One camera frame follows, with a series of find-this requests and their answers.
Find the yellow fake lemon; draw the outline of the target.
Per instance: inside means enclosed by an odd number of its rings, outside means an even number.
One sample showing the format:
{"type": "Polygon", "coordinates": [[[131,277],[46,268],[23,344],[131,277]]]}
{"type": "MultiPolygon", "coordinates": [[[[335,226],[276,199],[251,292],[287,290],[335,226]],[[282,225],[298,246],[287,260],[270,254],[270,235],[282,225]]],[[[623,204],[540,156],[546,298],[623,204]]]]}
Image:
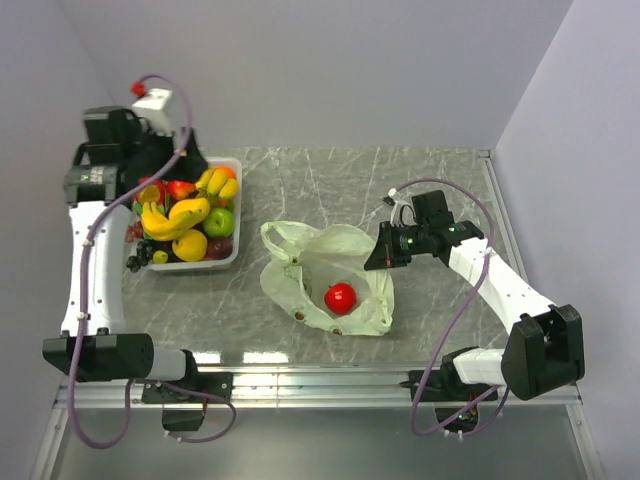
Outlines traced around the yellow fake lemon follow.
{"type": "Polygon", "coordinates": [[[200,231],[189,229],[182,236],[172,241],[172,250],[175,256],[184,262],[201,261],[208,248],[208,239],[200,231]]]}

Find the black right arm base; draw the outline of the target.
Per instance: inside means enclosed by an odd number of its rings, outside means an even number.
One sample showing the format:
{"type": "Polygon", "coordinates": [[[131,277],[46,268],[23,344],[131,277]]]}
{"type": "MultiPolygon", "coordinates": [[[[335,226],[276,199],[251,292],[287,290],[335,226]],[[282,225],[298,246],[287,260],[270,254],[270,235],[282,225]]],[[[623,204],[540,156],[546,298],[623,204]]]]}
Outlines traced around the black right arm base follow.
{"type": "MultiPolygon", "coordinates": [[[[455,372],[445,373],[438,369],[429,374],[420,402],[437,404],[434,409],[435,418],[438,423],[442,423],[457,410],[486,391],[490,391],[491,394],[484,398],[485,401],[498,399],[498,393],[492,391],[491,386],[487,384],[463,384],[457,379],[455,372]]],[[[444,427],[444,430],[451,434],[470,433],[478,428],[479,421],[479,409],[478,406],[474,406],[464,413],[457,414],[444,427]]]]}

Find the shiny red fake apple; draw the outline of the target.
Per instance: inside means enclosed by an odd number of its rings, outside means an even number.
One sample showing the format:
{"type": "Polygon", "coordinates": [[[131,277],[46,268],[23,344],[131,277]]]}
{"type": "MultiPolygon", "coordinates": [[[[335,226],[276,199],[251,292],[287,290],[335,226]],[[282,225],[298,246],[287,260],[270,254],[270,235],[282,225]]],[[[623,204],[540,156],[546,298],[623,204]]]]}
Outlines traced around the shiny red fake apple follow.
{"type": "Polygon", "coordinates": [[[357,293],[353,286],[347,282],[331,285],[324,295],[325,306],[330,312],[339,316],[349,314],[357,302],[357,293]]]}

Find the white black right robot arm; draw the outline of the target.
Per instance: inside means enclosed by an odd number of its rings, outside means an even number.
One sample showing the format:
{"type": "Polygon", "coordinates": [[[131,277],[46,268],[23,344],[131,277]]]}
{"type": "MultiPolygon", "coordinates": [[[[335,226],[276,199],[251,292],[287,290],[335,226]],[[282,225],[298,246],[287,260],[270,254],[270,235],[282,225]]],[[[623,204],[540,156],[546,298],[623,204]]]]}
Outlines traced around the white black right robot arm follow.
{"type": "Polygon", "coordinates": [[[474,223],[457,222],[443,191],[411,199],[414,221],[380,223],[364,268],[399,268],[429,254],[476,288],[501,321],[504,349],[469,347],[446,355],[436,377],[442,391],[462,399],[475,385],[507,387],[530,400],[585,375],[582,318],[536,292],[490,246],[474,223]]]}

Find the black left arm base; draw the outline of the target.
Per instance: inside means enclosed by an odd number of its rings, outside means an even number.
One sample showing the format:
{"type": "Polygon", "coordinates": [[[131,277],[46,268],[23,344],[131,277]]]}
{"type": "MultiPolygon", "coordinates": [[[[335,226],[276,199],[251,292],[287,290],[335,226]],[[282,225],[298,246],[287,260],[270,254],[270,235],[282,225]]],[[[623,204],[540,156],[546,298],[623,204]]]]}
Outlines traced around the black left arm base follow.
{"type": "Polygon", "coordinates": [[[230,405],[233,380],[231,372],[205,372],[180,381],[147,382],[141,403],[162,408],[162,426],[169,433],[196,433],[209,406],[230,405]]]}

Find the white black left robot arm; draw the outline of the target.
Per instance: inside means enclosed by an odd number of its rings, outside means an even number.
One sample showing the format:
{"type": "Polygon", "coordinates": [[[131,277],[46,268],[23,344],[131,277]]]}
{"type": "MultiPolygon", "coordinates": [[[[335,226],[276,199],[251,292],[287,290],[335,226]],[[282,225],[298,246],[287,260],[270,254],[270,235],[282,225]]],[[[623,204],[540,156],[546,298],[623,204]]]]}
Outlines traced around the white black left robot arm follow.
{"type": "Polygon", "coordinates": [[[132,109],[84,111],[86,142],[64,178],[73,234],[71,286],[58,336],[43,342],[44,359],[70,382],[166,381],[177,401],[201,390],[191,352],[155,346],[147,333],[130,333],[124,315],[122,274],[133,197],[142,180],[198,173],[205,165],[194,131],[185,128],[176,151],[168,134],[152,130],[132,109]]]}

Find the dark red fake plum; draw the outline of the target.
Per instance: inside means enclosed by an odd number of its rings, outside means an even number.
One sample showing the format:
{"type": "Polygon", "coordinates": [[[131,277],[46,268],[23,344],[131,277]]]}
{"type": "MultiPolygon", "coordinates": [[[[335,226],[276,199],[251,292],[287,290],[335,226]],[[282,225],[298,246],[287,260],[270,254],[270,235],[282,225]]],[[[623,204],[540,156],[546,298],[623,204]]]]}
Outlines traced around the dark red fake plum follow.
{"type": "Polygon", "coordinates": [[[223,260],[233,253],[233,242],[227,237],[212,238],[208,242],[207,256],[211,260],[223,260]]]}

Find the pale green avocado plastic bag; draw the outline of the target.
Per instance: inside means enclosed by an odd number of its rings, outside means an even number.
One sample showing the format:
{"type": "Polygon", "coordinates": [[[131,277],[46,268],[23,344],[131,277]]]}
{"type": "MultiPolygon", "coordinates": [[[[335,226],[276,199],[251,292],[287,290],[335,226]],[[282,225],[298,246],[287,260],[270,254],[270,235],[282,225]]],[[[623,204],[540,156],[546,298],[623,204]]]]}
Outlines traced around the pale green avocado plastic bag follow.
{"type": "Polygon", "coordinates": [[[343,336],[383,336],[391,330],[394,285],[386,270],[366,271],[375,241],[346,224],[317,229],[294,221],[266,222],[262,242],[270,261],[260,274],[263,292],[295,321],[343,336]],[[355,305],[333,313],[324,296],[341,282],[355,290],[355,305]]]}

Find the large yellow banana bunch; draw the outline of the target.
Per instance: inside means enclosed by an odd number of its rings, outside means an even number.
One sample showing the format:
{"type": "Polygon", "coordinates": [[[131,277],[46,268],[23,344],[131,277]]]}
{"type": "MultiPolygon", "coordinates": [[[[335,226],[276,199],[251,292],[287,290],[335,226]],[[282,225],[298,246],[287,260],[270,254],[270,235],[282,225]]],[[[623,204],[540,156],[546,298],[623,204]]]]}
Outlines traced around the large yellow banana bunch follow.
{"type": "Polygon", "coordinates": [[[179,201],[167,215],[160,212],[156,202],[146,202],[142,206],[141,223],[151,239],[170,241],[202,222],[209,211],[210,203],[205,198],[179,201]]]}

